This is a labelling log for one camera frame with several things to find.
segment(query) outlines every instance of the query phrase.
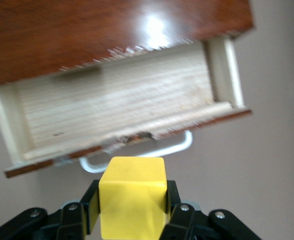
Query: brown wooden tabletop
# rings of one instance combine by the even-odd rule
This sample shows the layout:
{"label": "brown wooden tabletop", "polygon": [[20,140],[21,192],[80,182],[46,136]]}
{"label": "brown wooden tabletop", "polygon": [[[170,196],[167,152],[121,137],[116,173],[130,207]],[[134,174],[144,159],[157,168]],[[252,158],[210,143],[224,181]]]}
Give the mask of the brown wooden tabletop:
{"label": "brown wooden tabletop", "polygon": [[248,0],[0,0],[0,84],[250,27]]}

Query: yellow cube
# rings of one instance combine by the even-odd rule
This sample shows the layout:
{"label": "yellow cube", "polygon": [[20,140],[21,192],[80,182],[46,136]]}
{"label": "yellow cube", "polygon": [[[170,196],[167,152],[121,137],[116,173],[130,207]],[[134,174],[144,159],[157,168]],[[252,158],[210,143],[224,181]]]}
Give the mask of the yellow cube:
{"label": "yellow cube", "polygon": [[102,238],[159,239],[167,220],[166,192],[163,158],[112,158],[99,182]]}

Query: white handle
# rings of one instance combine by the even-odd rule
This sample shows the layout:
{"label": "white handle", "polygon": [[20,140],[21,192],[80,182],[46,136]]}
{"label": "white handle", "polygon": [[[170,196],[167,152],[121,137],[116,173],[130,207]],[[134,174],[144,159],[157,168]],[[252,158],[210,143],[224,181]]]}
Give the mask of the white handle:
{"label": "white handle", "polygon": [[[164,147],[161,149],[157,149],[154,151],[146,152],[146,153],[137,155],[137,157],[152,158],[152,157],[162,157],[162,156],[166,156],[169,154],[174,154],[174,153],[177,153],[177,152],[180,152],[180,151],[183,151],[183,150],[186,150],[187,148],[189,148],[192,144],[192,140],[193,140],[192,132],[189,130],[186,130],[185,131],[185,138],[181,143],[178,143],[173,146],[168,146],[168,147]],[[82,168],[92,174],[103,173],[108,166],[108,163],[101,163],[101,164],[92,165],[89,163],[88,158],[86,156],[80,157],[79,161],[80,161]]]}

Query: gray floor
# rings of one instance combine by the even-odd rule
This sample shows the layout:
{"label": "gray floor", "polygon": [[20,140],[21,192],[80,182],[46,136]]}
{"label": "gray floor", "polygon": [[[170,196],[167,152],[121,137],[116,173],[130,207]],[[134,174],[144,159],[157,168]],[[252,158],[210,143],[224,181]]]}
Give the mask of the gray floor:
{"label": "gray floor", "polygon": [[[294,0],[251,3],[256,29],[236,53],[254,114],[196,131],[190,149],[165,158],[167,175],[206,214],[225,208],[262,239],[294,240]],[[73,164],[5,179],[8,166],[0,134],[0,225],[34,206],[53,212],[100,178]]]}

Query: screw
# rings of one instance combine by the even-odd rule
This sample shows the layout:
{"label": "screw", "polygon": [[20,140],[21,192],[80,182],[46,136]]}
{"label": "screw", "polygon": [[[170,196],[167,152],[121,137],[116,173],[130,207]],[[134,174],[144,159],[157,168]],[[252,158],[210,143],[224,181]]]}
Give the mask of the screw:
{"label": "screw", "polygon": [[33,213],[30,214],[30,217],[35,218],[40,215],[40,212],[35,210]]}
{"label": "screw", "polygon": [[189,207],[186,204],[180,205],[180,209],[183,210],[184,212],[189,211]]}
{"label": "screw", "polygon": [[70,207],[69,207],[69,210],[72,211],[74,209],[77,209],[77,205],[76,204],[72,204]]}
{"label": "screw", "polygon": [[221,211],[215,212],[215,215],[219,219],[224,219],[225,218],[225,214],[223,214],[223,212],[221,212]]}

